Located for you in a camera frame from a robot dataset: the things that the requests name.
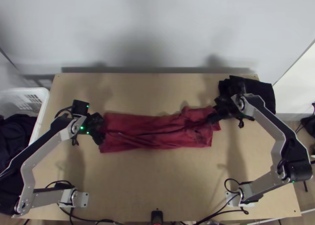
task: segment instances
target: floor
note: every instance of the floor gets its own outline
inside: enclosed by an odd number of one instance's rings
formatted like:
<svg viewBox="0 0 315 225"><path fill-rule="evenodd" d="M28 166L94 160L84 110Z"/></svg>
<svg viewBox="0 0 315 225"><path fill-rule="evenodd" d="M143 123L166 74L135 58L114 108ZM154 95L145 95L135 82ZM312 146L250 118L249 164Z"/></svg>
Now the floor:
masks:
<svg viewBox="0 0 315 225"><path fill-rule="evenodd" d="M299 122L286 122L293 130L295 130ZM304 129L298 133L298 139L309 149L315 147L315 139L311 137ZM302 182L296 182L294 184L295 192L298 198L301 211L315 208L315 177L307 182L308 192L305 192ZM2 225L23 225L24 219L12 219L9 216L0 214L0 221ZM315 212L303 214L302 217L296 218L284 218L281 219L282 225L313 225L315 224ZM253 221L243 221L241 224L247 224ZM88 222L75 221L76 225L90 225ZM127 223L128 225L148 225L148 223ZM272 221L263 223L265 225L279 225L279 221ZM69 225L69 221L44 221L44 220L31 220L28 225Z"/></svg>

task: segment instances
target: black garment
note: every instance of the black garment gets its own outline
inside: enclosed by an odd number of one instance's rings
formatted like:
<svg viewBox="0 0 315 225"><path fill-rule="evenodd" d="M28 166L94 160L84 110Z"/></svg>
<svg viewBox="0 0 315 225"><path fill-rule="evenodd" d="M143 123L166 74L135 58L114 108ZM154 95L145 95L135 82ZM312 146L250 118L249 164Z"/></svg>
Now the black garment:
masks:
<svg viewBox="0 0 315 225"><path fill-rule="evenodd" d="M213 108L216 113L209 114L207 121L212 124L220 121L221 119L236 118L239 120L239 127L244 127L243 119L249 119L254 121L250 116L246 116L238 110L231 96L235 94L251 93L259 95L265 102L265 106L273 114L276 113L276 100L272 85L269 83L263 83L257 80L252 80L243 77L230 76L229 79L219 81L219 92L220 95L215 98L217 104Z"/></svg>
<svg viewBox="0 0 315 225"><path fill-rule="evenodd" d="M37 117L15 114L6 119L0 115L0 172L30 141Z"/></svg>
<svg viewBox="0 0 315 225"><path fill-rule="evenodd" d="M265 102L265 106L273 114L276 114L276 99L270 83L258 80L230 76L230 79L219 81L220 96L233 96L240 93L251 93L259 95Z"/></svg>
<svg viewBox="0 0 315 225"><path fill-rule="evenodd" d="M315 115L302 118L301 124L306 129L308 134L315 138Z"/></svg>

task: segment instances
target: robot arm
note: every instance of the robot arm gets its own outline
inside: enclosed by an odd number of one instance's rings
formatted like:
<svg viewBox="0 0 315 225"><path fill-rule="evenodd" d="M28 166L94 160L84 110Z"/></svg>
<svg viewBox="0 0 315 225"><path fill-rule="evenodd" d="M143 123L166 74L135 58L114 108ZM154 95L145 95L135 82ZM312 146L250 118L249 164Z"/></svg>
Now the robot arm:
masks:
<svg viewBox="0 0 315 225"><path fill-rule="evenodd" d="M266 192L312 178L307 149L296 138L295 132L265 107L260 96L242 94L231 98L241 113L255 119L275 139L270 172L252 182L240 184L240 204L257 202Z"/></svg>
<svg viewBox="0 0 315 225"><path fill-rule="evenodd" d="M19 217L36 208L53 203L60 207L86 207L89 194L79 192L75 186L56 183L53 188L35 189L33 168L61 141L76 141L77 134L92 135L96 143L102 139L96 128L103 118L87 113L89 104L74 100L71 118L67 114L57 116L47 131L37 141L26 147L0 174L0 212Z"/></svg>

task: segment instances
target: black clothing pile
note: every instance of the black clothing pile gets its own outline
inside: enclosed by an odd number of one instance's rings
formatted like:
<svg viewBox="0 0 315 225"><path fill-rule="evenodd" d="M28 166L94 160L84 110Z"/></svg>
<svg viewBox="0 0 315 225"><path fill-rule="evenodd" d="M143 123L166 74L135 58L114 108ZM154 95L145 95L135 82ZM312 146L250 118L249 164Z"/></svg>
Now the black clothing pile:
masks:
<svg viewBox="0 0 315 225"><path fill-rule="evenodd" d="M15 114L6 119L0 115L0 172L30 141L37 117Z"/></svg>

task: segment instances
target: black cloth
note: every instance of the black cloth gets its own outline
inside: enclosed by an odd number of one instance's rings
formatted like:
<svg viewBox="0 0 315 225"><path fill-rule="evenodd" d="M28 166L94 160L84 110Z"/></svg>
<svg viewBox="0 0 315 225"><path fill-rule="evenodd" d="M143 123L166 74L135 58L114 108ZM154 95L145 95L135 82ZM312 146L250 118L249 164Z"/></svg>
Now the black cloth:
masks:
<svg viewBox="0 0 315 225"><path fill-rule="evenodd" d="M220 96L231 97L240 93L259 95L270 112L276 114L276 99L270 83L230 75L230 79L219 81Z"/></svg>
<svg viewBox="0 0 315 225"><path fill-rule="evenodd" d="M312 137L315 138L315 115L301 119L301 124Z"/></svg>
<svg viewBox="0 0 315 225"><path fill-rule="evenodd" d="M15 114L6 119L0 115L0 172L30 141L37 117Z"/></svg>

